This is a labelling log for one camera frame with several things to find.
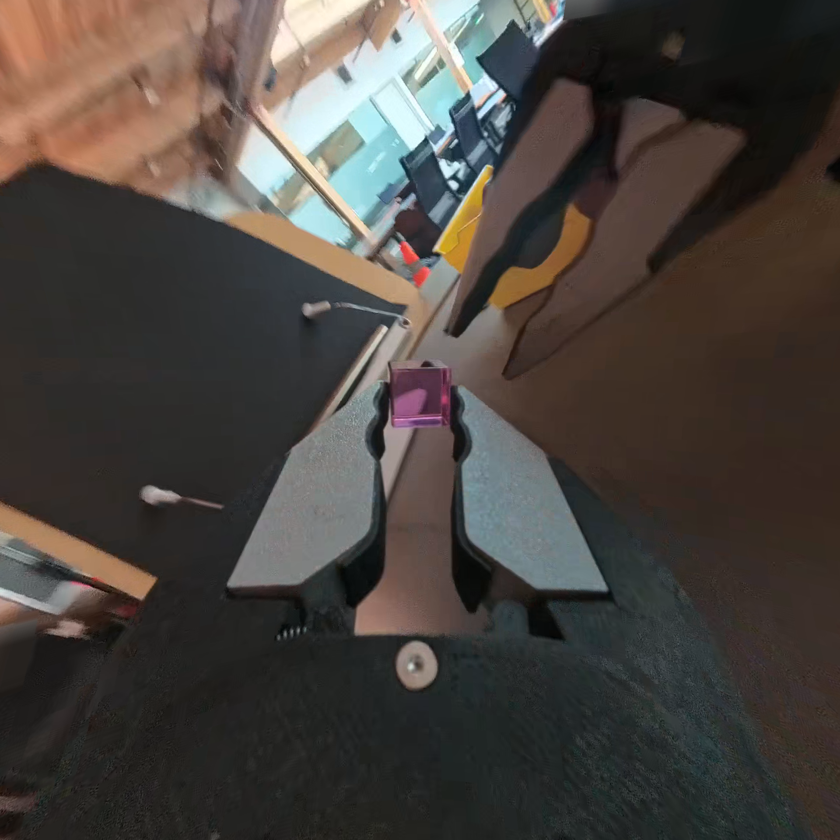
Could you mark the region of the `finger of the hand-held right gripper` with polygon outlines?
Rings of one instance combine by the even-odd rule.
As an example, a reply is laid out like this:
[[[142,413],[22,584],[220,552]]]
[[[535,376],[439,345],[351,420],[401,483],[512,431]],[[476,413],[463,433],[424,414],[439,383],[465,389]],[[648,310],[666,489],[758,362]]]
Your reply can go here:
[[[575,200],[610,181],[617,100],[586,85],[552,84],[485,186],[446,332],[457,338],[487,303],[504,308],[550,288],[583,251],[590,215]]]
[[[726,123],[688,119],[666,105],[626,105],[612,195],[582,252],[521,329],[503,376],[514,379],[546,361],[647,283],[652,254],[746,141]]]

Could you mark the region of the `dark red chair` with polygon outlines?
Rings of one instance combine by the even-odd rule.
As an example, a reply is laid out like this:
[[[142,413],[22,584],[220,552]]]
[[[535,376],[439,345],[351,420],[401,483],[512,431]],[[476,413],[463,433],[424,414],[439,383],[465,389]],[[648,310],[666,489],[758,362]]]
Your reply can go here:
[[[394,231],[403,237],[420,259],[436,256],[435,246],[442,228],[420,206],[403,206],[395,216]]]

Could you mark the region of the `black office chair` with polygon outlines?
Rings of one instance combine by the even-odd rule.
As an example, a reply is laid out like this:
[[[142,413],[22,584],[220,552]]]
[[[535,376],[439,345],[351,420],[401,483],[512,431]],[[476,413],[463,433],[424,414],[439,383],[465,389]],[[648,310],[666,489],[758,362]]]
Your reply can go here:
[[[480,175],[488,167],[497,165],[499,149],[482,129],[476,104],[467,92],[448,110],[458,142],[460,156],[468,168]]]
[[[436,224],[446,224],[455,213],[460,196],[440,168],[428,137],[400,158],[401,167],[413,187],[420,207]]]
[[[539,48],[512,20],[499,37],[478,55],[476,61],[507,98],[519,105],[526,82],[538,59]]]

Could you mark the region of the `black wooden book stand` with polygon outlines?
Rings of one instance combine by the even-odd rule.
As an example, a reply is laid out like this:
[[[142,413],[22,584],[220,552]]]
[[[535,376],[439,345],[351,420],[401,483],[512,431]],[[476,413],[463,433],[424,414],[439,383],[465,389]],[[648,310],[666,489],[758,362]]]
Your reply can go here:
[[[199,213],[37,166],[2,184],[2,503],[221,594],[258,485],[405,312]],[[146,485],[215,501],[150,507]]]

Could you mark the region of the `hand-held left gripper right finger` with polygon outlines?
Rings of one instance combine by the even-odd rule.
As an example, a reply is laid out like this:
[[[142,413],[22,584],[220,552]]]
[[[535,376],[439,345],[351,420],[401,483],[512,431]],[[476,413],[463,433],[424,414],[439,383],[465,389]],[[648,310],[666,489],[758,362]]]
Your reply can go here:
[[[451,568],[465,609],[608,597],[549,457],[465,387],[451,394]]]

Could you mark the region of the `purple transparent cube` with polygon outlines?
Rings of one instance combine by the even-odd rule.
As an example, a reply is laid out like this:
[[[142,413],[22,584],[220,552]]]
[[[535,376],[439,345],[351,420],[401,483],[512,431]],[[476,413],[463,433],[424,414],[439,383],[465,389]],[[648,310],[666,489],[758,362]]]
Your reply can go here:
[[[395,428],[448,427],[452,374],[437,360],[388,364],[391,425]]]

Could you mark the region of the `yellow plastic bin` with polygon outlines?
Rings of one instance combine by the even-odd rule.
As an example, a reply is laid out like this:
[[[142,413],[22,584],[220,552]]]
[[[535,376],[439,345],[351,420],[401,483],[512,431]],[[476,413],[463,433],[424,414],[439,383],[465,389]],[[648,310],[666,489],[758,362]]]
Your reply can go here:
[[[477,231],[484,202],[484,192],[493,175],[492,165],[486,165],[469,188],[458,211],[437,240],[434,251],[462,274],[469,256],[472,239]],[[562,218],[557,235],[549,234],[547,254],[528,257],[526,266],[509,268],[497,283],[489,304],[505,310],[549,287],[555,277],[582,251],[592,227],[592,220],[570,205]]]

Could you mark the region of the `wooden window post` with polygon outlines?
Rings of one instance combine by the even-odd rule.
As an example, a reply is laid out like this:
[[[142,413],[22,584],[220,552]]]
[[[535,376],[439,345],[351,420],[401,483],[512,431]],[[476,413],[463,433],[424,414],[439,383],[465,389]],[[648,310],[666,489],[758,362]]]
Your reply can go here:
[[[305,183],[331,208],[356,237],[357,245],[361,248],[361,255],[365,259],[373,259],[376,239],[371,229],[364,224],[362,218],[352,209],[321,174],[314,163],[302,153],[292,142],[288,134],[282,130],[270,115],[270,112],[256,100],[247,101],[247,113],[254,125],[268,139],[268,141],[282,154],[287,162],[298,173]]]

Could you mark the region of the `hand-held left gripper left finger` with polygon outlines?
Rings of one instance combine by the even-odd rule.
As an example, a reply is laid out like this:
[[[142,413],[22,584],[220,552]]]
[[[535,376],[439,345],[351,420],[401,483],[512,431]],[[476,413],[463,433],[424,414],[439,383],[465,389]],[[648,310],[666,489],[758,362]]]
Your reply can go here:
[[[387,384],[354,396],[288,451],[226,584],[233,597],[355,608],[385,562]]]

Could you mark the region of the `orange traffic cone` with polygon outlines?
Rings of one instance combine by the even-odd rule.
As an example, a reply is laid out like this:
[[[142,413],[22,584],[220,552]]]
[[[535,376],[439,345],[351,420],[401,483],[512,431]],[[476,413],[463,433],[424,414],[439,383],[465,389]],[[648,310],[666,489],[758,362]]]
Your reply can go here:
[[[414,286],[420,288],[431,273],[427,260],[421,259],[415,249],[404,239],[400,238],[399,249],[402,261]]]

